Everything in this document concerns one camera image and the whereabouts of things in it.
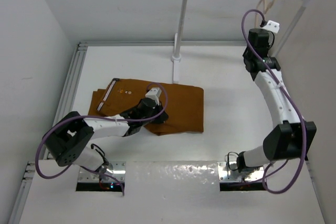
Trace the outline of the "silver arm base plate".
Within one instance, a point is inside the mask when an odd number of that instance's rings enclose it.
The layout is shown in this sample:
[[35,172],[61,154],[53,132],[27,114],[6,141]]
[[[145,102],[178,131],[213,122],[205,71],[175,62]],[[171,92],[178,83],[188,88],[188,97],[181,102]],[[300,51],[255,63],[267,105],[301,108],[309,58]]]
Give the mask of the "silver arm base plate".
[[217,163],[220,191],[264,191],[262,185],[263,167],[237,170],[236,162]]

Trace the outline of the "brown trousers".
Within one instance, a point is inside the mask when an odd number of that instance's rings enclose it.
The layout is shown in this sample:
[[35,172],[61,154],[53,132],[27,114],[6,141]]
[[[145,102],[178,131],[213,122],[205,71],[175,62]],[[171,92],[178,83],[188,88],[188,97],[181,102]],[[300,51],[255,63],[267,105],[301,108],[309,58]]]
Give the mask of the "brown trousers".
[[[167,92],[160,101],[169,118],[163,124],[149,123],[145,128],[161,136],[176,133],[204,132],[204,90],[200,87],[161,83]],[[137,105],[150,88],[150,81],[114,78],[106,87],[92,94],[88,115],[113,116]]]

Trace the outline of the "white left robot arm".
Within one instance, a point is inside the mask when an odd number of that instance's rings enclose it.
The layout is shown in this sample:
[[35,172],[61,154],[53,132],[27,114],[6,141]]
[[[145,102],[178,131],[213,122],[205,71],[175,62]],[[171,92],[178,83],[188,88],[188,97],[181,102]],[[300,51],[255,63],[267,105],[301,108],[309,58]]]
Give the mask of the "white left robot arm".
[[97,138],[127,137],[150,123],[163,124],[169,118],[162,103],[143,98],[139,103],[114,116],[81,116],[70,112],[57,128],[44,136],[45,145],[60,167],[78,165],[94,172],[108,161],[103,154],[87,146]]

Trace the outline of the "wooden clothes hanger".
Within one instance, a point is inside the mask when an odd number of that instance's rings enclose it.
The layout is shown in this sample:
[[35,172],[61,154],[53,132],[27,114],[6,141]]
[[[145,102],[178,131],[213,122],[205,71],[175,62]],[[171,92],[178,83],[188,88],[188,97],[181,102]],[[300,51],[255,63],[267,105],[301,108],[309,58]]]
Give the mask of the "wooden clothes hanger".
[[266,14],[269,12],[269,10],[273,7],[276,0],[259,0],[257,3],[256,9],[261,11],[264,17],[266,17]]

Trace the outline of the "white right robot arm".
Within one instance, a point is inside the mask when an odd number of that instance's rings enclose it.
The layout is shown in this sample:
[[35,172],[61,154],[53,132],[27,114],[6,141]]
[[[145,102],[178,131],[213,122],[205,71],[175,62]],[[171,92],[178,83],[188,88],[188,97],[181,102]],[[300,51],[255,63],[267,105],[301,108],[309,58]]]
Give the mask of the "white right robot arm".
[[264,29],[249,30],[248,41],[260,55],[258,59],[250,48],[243,53],[246,70],[260,89],[269,109],[273,130],[261,146],[239,153],[237,168],[245,172],[267,163],[300,158],[302,153],[302,126],[299,116],[289,99],[284,95],[280,65],[275,57],[269,57],[270,33]]

